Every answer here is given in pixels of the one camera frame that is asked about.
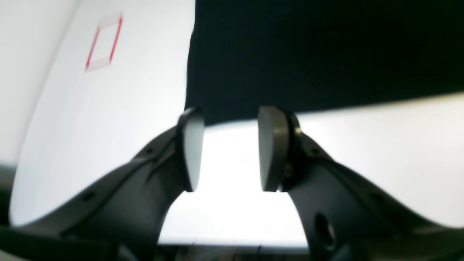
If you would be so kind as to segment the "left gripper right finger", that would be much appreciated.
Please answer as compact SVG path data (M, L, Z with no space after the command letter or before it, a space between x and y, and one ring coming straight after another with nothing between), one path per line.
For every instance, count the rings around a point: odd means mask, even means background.
M336 162L292 112L261 106L257 123L262 190L289 194L312 261L463 260L463 229L424 218Z

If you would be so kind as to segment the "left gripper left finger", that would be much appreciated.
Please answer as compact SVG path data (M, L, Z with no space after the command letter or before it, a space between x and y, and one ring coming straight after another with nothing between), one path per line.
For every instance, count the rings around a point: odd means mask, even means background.
M204 117L186 109L177 124L42 218L22 226L38 236L121 243L151 261L169 208L199 182Z

